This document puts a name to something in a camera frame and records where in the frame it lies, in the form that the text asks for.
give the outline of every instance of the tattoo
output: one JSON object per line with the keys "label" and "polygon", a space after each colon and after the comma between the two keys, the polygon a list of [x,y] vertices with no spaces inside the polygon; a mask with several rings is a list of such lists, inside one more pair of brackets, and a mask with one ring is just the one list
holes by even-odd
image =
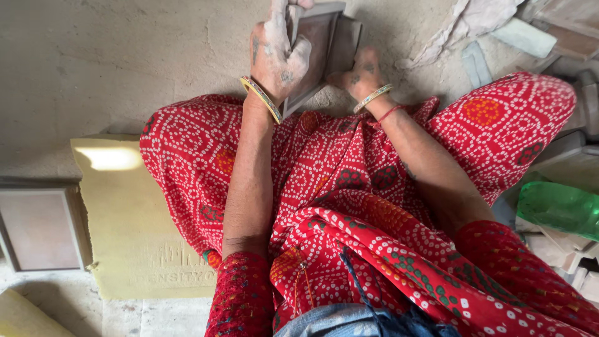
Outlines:
{"label": "tattoo", "polygon": [[294,80],[294,74],[291,71],[283,70],[281,71],[281,81],[287,84]]}
{"label": "tattoo", "polygon": [[410,167],[408,167],[408,163],[406,163],[405,161],[401,161],[402,164],[404,164],[404,167],[406,168],[406,173],[408,174],[408,176],[410,176],[410,178],[412,180],[416,180],[416,175],[414,173],[412,173],[412,171],[410,171]]}
{"label": "tattoo", "polygon": [[374,75],[374,64],[372,63],[366,63],[364,65],[364,70],[368,71],[369,73],[371,73],[372,75]]}
{"label": "tattoo", "polygon": [[256,56],[258,55],[258,47],[260,46],[260,41],[258,40],[258,37],[254,36],[254,39],[252,40],[252,52],[253,52],[253,56],[254,56],[254,61],[253,64],[256,65]]}

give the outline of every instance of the green plastic bottle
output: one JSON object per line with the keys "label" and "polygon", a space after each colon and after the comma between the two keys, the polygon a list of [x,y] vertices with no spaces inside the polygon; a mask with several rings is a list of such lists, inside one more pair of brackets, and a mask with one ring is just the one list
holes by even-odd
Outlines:
{"label": "green plastic bottle", "polygon": [[517,215],[533,224],[599,241],[599,195],[553,182],[522,187]]}

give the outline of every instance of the lap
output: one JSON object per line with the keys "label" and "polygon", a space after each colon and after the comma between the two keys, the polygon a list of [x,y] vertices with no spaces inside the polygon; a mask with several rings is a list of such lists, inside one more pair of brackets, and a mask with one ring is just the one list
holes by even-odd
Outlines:
{"label": "lap", "polygon": [[[429,100],[414,109],[414,117],[492,203],[522,177],[566,122],[575,100],[572,88],[560,80],[516,73],[476,89],[433,117],[437,100]],[[162,188],[173,221],[200,254],[220,252],[242,103],[204,95],[172,104],[150,118],[140,140],[146,167]],[[333,119],[304,112],[275,127],[275,215],[284,217],[349,187],[385,198],[431,225],[390,141],[368,121],[371,116]]]}

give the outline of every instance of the yellow foam sheet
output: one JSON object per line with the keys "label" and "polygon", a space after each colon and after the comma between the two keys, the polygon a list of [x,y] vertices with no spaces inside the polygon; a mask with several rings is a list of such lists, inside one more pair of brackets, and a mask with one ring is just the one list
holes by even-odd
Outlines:
{"label": "yellow foam sheet", "polygon": [[0,336],[74,337],[12,289],[6,289],[0,294]]}
{"label": "yellow foam sheet", "polygon": [[71,139],[103,299],[212,297],[216,273],[181,237],[139,136]]}

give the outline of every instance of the red thread bracelet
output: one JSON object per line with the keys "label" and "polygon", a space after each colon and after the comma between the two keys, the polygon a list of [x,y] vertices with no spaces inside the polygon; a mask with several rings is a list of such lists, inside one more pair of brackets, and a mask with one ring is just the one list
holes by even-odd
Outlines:
{"label": "red thread bracelet", "polygon": [[399,110],[399,109],[401,109],[401,108],[403,108],[403,106],[395,106],[395,107],[391,108],[391,110],[387,111],[387,113],[385,113],[385,114],[383,115],[383,117],[381,117],[381,118],[380,118],[380,119],[377,121],[377,123],[378,123],[378,124],[380,124],[380,123],[381,123],[381,122],[382,122],[382,121],[383,121],[385,118],[387,118],[387,116],[389,116],[389,115],[390,115],[392,112],[394,112],[394,111],[396,111],[396,110]]}

